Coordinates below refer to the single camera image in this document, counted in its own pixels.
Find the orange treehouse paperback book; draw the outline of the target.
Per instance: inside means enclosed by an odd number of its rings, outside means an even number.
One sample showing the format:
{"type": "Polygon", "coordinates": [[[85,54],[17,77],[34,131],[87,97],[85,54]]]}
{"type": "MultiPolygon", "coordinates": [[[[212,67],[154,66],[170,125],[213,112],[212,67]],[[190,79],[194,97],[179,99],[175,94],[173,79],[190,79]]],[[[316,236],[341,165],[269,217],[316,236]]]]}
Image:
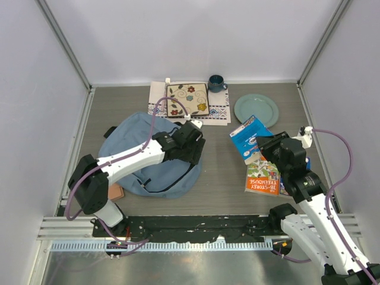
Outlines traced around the orange treehouse paperback book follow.
{"type": "Polygon", "coordinates": [[[280,174],[276,166],[263,156],[247,166],[245,192],[278,196],[280,174]]]}

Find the light blue fabric backpack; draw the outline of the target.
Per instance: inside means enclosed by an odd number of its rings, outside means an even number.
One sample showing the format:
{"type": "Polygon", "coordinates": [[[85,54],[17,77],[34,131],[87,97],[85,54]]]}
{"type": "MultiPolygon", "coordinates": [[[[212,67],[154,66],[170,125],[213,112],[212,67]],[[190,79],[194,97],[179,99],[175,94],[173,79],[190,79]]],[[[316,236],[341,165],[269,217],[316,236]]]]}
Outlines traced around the light blue fabric backpack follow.
{"type": "MultiPolygon", "coordinates": [[[[98,156],[111,156],[144,143],[150,133],[151,120],[151,115],[142,112],[125,119],[106,138],[98,156]]],[[[117,184],[139,196],[179,198],[190,191],[200,174],[201,163],[192,166],[181,160],[171,160],[145,167],[123,177],[117,184]]]]}

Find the bright blue paperback book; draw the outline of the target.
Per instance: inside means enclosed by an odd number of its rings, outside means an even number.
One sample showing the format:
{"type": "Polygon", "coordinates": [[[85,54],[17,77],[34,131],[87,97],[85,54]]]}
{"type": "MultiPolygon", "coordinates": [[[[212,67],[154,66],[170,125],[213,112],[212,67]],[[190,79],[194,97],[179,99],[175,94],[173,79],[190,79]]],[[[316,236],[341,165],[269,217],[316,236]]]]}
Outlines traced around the bright blue paperback book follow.
{"type": "Polygon", "coordinates": [[[272,132],[254,115],[249,117],[241,126],[232,131],[229,136],[246,165],[261,157],[257,137],[272,136],[272,132]]]}

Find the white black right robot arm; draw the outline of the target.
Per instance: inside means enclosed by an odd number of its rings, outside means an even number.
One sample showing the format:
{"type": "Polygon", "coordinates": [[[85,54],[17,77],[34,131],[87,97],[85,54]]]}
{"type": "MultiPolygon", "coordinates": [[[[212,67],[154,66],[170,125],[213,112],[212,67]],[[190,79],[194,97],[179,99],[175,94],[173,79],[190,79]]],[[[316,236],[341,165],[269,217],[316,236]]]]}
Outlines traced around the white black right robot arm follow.
{"type": "Polygon", "coordinates": [[[333,190],[307,167],[306,149],[314,132],[307,126],[295,137],[282,132],[256,138],[262,156],[275,164],[285,190],[312,223],[303,225],[295,208],[282,204],[270,210],[268,227],[300,246],[319,268],[322,284],[379,284],[379,264],[371,263],[353,242],[331,202],[333,190]]]}

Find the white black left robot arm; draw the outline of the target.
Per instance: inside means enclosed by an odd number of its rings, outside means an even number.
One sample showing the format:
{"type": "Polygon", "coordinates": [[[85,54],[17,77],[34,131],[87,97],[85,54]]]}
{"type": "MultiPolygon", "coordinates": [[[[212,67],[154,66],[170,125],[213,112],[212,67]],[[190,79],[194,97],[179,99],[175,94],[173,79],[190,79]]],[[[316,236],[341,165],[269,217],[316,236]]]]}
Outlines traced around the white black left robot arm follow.
{"type": "Polygon", "coordinates": [[[172,135],[149,133],[146,142],[121,153],[98,159],[91,155],[82,157],[68,183],[71,192],[66,218],[71,221],[78,216],[71,217],[69,213],[71,202],[76,199],[81,212],[96,216],[112,236],[122,236],[126,231],[125,216],[108,198],[109,187],[138,170],[169,160],[198,164],[205,144],[202,126],[201,120],[190,119],[172,135]]]}

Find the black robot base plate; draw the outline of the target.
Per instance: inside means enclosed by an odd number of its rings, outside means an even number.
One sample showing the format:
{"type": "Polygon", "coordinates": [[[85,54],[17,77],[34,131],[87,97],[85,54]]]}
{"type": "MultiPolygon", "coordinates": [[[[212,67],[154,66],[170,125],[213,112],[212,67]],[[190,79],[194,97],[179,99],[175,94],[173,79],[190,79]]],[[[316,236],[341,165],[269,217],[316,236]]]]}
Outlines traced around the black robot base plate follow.
{"type": "Polygon", "coordinates": [[[268,216],[129,216],[110,229],[118,238],[152,243],[262,242],[265,236],[284,236],[268,216]]]}

